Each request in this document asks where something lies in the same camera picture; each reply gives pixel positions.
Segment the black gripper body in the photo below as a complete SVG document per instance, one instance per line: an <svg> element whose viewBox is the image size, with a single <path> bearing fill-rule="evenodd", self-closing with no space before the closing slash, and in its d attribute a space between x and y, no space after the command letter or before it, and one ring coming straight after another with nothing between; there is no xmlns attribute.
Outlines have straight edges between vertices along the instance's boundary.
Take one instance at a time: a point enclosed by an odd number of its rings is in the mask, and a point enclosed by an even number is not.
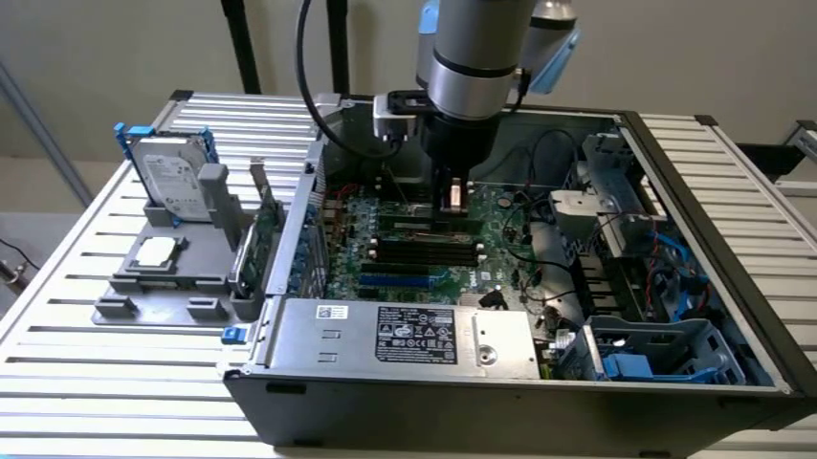
<svg viewBox="0 0 817 459"><path fill-rule="evenodd" d="M423 116L421 149L431 160L432 182L465 181L471 169L487 159L501 116L460 120L441 113Z"/></svg>

